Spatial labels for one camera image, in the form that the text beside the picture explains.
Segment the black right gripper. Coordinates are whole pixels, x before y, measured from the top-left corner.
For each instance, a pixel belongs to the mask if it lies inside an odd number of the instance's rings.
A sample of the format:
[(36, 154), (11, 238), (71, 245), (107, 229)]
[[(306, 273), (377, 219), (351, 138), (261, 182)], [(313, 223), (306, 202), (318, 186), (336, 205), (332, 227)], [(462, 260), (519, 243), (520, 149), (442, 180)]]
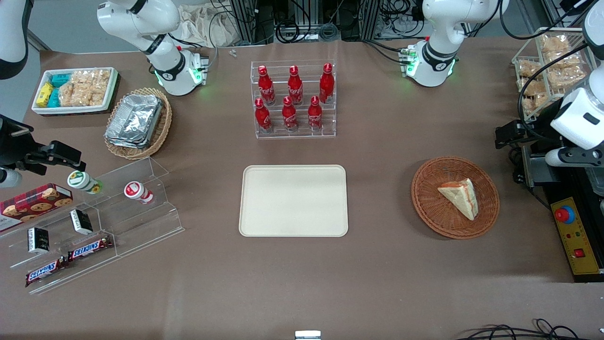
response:
[(9, 170), (28, 171), (45, 176), (48, 164), (62, 165), (84, 172), (87, 164), (82, 152), (63, 142), (52, 141), (46, 151), (37, 151), (33, 127), (2, 115), (0, 117), (0, 165)]

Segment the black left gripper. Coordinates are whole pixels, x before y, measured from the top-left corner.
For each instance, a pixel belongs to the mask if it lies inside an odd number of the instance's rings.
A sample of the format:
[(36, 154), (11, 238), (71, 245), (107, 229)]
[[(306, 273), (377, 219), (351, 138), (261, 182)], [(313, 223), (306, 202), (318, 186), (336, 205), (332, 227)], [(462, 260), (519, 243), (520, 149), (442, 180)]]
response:
[(561, 144), (561, 135), (551, 127), (551, 122), (559, 113), (561, 105), (549, 105), (541, 110), (535, 122), (526, 124), (521, 120), (512, 120), (495, 129), (495, 148), (526, 144), (528, 142), (543, 142), (546, 144)]

